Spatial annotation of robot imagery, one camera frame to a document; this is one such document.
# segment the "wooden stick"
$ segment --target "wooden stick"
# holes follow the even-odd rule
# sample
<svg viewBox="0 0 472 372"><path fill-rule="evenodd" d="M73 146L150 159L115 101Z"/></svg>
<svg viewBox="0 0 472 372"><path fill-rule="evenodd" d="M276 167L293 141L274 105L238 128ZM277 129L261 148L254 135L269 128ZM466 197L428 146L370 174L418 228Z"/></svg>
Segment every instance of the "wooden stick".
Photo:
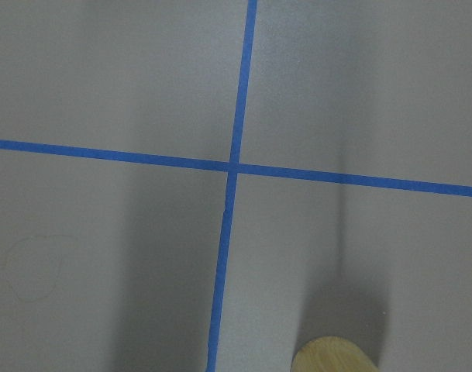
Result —
<svg viewBox="0 0 472 372"><path fill-rule="evenodd" d="M291 372L378 372L354 343L340 337L320 337L296 354Z"/></svg>

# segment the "gray floor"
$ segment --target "gray floor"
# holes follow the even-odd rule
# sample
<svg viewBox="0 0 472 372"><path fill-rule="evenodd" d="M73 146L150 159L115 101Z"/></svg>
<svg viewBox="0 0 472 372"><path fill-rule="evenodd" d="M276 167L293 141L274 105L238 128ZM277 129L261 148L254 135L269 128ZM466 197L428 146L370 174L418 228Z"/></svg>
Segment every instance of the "gray floor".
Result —
<svg viewBox="0 0 472 372"><path fill-rule="evenodd" d="M0 139L229 159L245 1L0 2ZM472 185L472 2L260 0L241 161ZM0 150L0 371L201 372L226 175ZM239 176L218 370L340 334L472 371L472 198Z"/></svg>

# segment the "blue painter's tape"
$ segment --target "blue painter's tape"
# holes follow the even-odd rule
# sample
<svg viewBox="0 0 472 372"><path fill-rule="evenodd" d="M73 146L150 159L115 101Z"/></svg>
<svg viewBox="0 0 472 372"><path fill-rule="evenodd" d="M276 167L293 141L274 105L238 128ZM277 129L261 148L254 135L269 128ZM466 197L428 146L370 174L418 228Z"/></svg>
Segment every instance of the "blue painter's tape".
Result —
<svg viewBox="0 0 472 372"><path fill-rule="evenodd" d="M394 188L398 190L472 197L472 186L463 186L458 184L438 184L434 182L321 172L317 170L265 167L262 165L251 164L239 164L238 171L242 174L255 174L258 176L293 178L299 180L332 182L336 184L355 184L359 186L371 186L373 188Z"/></svg>
<svg viewBox="0 0 472 372"><path fill-rule="evenodd" d="M244 116L246 114L246 99L250 81L251 53L253 50L254 26L257 18L257 0L249 0L244 29L243 52L239 69L239 84L237 87L236 112L234 114L233 141L230 148L232 164L239 163L241 143L243 140Z"/></svg>
<svg viewBox="0 0 472 372"><path fill-rule="evenodd" d="M257 176L292 178L298 180L332 182L336 184L354 184L372 188L393 188L407 191L432 192L436 194L467 196L472 198L472 186L458 184L440 184L424 181L401 180L363 176L358 174L341 174L322 172L319 170L302 170L283 167L268 167L253 164L231 164L222 161L190 159L185 157L165 157L145 153L127 153L122 151L88 149L84 147L49 145L45 143L30 143L0 139L0 150L15 150L30 153L48 153L67 157L86 157L124 161L127 163L163 165L167 167L182 167L205 171L238 172Z"/></svg>
<svg viewBox="0 0 472 372"><path fill-rule="evenodd" d="M246 10L246 25L244 28L243 52L239 69L239 84L237 88L236 111L234 113L233 138L230 147L229 169L226 185L226 208L222 217L220 232L219 257L215 273L213 291L212 316L208 334L208 362L206 372L215 372L217 352L219 349L220 326L222 322L223 295L226 285L227 260L229 257L230 233L233 223L234 203L236 199L237 166L241 153L243 139L246 98L250 79L251 53L253 50L254 26L257 17L257 0L249 0Z"/></svg>
<svg viewBox="0 0 472 372"><path fill-rule="evenodd" d="M25 151L30 153L50 153L67 157L86 157L91 159L103 159L124 161L127 163L164 165L168 167L181 167L202 169L205 171L227 172L229 165L223 161L189 159L186 157L165 157L161 155L149 155L146 153L127 153L123 151L88 149L85 147L48 145L45 143L19 142L0 139L0 149Z"/></svg>

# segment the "gray surface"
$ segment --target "gray surface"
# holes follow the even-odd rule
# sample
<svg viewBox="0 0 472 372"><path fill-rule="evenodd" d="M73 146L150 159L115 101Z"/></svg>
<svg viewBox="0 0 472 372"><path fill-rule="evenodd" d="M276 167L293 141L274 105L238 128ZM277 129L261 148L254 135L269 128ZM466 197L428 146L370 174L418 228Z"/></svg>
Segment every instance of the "gray surface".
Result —
<svg viewBox="0 0 472 372"><path fill-rule="evenodd" d="M203 371L224 182L0 151L0 371Z"/></svg>
<svg viewBox="0 0 472 372"><path fill-rule="evenodd" d="M472 185L472 1L258 6L242 162Z"/></svg>
<svg viewBox="0 0 472 372"><path fill-rule="evenodd" d="M0 138L228 160L244 1L0 2Z"/></svg>
<svg viewBox="0 0 472 372"><path fill-rule="evenodd" d="M245 3L0 2L0 138L227 160ZM472 2L260 0L241 161L472 185ZM203 371L225 177L0 151L0 371ZM472 198L240 175L218 371L323 333L472 371Z"/></svg>
<svg viewBox="0 0 472 372"><path fill-rule="evenodd" d="M239 182L219 370L288 372L329 334L384 372L472 370L471 198Z"/></svg>

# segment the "blue tape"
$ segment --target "blue tape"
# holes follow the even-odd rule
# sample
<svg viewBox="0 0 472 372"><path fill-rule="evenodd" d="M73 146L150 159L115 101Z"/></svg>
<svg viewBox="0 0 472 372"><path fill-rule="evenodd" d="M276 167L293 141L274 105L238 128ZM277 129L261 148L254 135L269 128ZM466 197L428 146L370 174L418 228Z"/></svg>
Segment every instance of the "blue tape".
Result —
<svg viewBox="0 0 472 372"><path fill-rule="evenodd" d="M374 188L394 188L398 190L432 192L436 194L472 197L472 186L462 186L458 184L438 184L434 182L400 180L397 178L321 172L318 170L266 167L262 165L251 164L239 164L238 171L241 174L255 174L258 176L332 182L335 184L355 184L359 186L371 186Z"/></svg>
<svg viewBox="0 0 472 372"><path fill-rule="evenodd" d="M230 147L229 169L227 174L226 208L222 217L219 256L217 259L215 286L213 290L206 372L215 372L217 352L219 349L223 295L226 286L227 260L229 257L230 233L232 229L234 203L236 199L237 166L239 165L241 143L243 139L244 116L246 113L246 98L250 80L251 53L253 50L253 35L256 17L257 0L249 0L246 10L243 52L241 54L241 67L239 69L239 84L237 87L236 111L234 113L233 138Z"/></svg>
<svg viewBox="0 0 472 372"><path fill-rule="evenodd" d="M181 167L204 171L234 171L241 174L252 174L256 176L332 182L336 184L352 184L359 186L371 186L372 188L393 188L407 191L467 196L472 198L472 186L458 184L440 184L424 181L401 180L397 178L322 172L319 170L268 167L254 164L231 164L214 160L190 159L185 157L165 157L161 155L149 155L145 153L127 153L122 151L88 149L84 147L49 145L44 143L19 142L5 139L0 139L0 150L15 150L29 153L48 153L67 157L85 157L90 159L163 165L167 167Z"/></svg>
<svg viewBox="0 0 472 372"><path fill-rule="evenodd" d="M164 165L168 167L181 167L202 169L205 171L227 172L229 165L223 161L189 159L185 157L165 157L162 155L149 155L145 153L127 153L123 151L88 149L85 147L48 145L45 143L19 142L0 139L0 149L25 151L29 153L50 153L67 157L86 157L91 159L103 159L124 161L127 163Z"/></svg>

